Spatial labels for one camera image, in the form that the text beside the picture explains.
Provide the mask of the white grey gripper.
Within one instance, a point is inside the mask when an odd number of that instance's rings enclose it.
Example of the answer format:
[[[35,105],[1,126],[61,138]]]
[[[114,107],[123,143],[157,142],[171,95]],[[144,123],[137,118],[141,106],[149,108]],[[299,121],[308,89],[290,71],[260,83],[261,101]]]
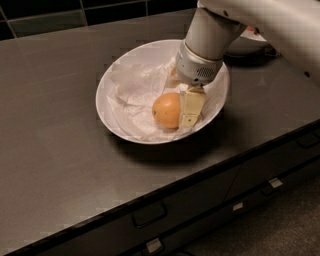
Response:
[[[176,55],[175,67],[169,72],[165,87],[175,88],[181,81],[189,86],[205,86],[211,83],[222,67],[222,60],[207,60],[193,53],[182,41]],[[202,87],[190,87],[180,93],[180,128],[193,127],[206,100]]]

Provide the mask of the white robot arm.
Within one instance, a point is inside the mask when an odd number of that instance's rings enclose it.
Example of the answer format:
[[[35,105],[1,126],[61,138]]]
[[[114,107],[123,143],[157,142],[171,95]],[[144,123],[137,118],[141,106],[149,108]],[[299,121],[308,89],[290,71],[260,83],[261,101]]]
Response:
[[[175,70],[189,86],[179,125],[192,127],[229,46],[251,27],[314,83],[320,82],[320,0],[199,0],[176,55]]]

